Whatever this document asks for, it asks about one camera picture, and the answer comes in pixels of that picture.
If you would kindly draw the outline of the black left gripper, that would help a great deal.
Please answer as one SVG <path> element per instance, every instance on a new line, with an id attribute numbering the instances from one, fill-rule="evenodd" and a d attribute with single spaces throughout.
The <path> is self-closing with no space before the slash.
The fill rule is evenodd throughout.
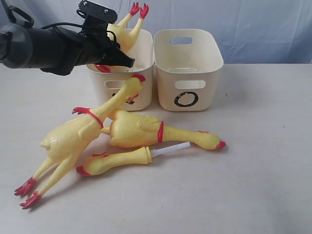
<path id="1" fill-rule="evenodd" d="M 107 29 L 107 23 L 86 20 L 79 32 L 82 52 L 78 58 L 78 65 L 99 64 L 110 66 L 124 66 L 131 68 L 135 59 L 126 55 L 116 34 Z"/>

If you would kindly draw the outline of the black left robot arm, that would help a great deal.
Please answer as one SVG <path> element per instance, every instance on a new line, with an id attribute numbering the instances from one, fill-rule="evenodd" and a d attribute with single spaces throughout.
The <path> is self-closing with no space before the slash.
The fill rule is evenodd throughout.
<path id="1" fill-rule="evenodd" d="M 101 26 L 74 32 L 60 26 L 42 29 L 11 23 L 0 29 L 0 62 L 11 69 L 40 69 L 66 76 L 76 66 L 131 68 L 135 60 Z"/>

